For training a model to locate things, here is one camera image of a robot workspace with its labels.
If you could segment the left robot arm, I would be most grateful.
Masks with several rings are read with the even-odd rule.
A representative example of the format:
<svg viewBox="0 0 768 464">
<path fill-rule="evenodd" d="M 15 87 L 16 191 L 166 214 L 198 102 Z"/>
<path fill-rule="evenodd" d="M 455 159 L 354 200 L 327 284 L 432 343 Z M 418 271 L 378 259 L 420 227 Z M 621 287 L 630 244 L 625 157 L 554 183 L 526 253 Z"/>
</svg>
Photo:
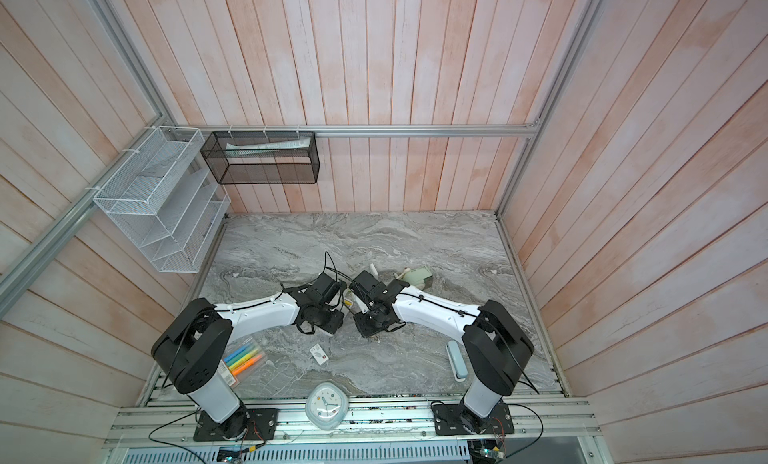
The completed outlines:
<svg viewBox="0 0 768 464">
<path fill-rule="evenodd" d="M 334 300 L 344 285 L 327 274 L 274 296 L 235 304 L 191 301 L 160 335 L 151 356 L 180 394 L 213 422 L 223 425 L 246 412 L 220 374 L 231 342 L 271 328 L 294 327 L 302 334 L 333 335 L 343 312 Z"/>
</svg>

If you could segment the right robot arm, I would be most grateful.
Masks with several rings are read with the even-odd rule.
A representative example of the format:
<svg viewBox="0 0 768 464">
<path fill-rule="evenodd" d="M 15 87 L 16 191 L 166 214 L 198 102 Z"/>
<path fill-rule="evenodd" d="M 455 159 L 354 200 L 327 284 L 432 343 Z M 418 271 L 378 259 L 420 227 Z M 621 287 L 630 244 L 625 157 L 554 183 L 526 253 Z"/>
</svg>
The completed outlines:
<svg viewBox="0 0 768 464">
<path fill-rule="evenodd" d="M 366 338 L 416 324 L 463 345 L 475 374 L 460 404 L 466 416 L 489 417 L 513 393 L 535 353 L 531 339 L 496 301 L 461 304 L 402 280 L 385 284 L 367 271 L 352 280 L 350 289 L 367 308 L 354 316 L 356 328 Z"/>
</svg>

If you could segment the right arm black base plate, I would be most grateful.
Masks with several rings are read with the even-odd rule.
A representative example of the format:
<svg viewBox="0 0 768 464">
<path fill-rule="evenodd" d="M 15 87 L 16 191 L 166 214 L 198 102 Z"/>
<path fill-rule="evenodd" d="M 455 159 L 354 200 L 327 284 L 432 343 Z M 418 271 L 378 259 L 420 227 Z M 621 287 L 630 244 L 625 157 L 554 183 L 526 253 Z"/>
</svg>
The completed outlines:
<svg viewBox="0 0 768 464">
<path fill-rule="evenodd" d="M 514 433 L 514 425 L 508 406 L 499 402 L 487 417 L 478 417 L 463 403 L 446 404 L 432 401 L 435 433 L 438 436 L 494 434 L 505 436 Z"/>
</svg>

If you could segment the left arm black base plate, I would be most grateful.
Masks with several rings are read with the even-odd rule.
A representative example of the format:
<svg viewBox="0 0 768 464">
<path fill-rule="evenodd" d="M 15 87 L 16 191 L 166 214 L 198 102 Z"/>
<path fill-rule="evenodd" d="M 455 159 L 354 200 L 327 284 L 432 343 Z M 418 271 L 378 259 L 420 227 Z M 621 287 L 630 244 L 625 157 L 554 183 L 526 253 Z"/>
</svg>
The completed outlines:
<svg viewBox="0 0 768 464">
<path fill-rule="evenodd" d="M 277 408 L 241 407 L 224 422 L 217 423 L 207 412 L 201 411 L 193 441 L 272 440 L 278 422 L 278 412 Z"/>
</svg>

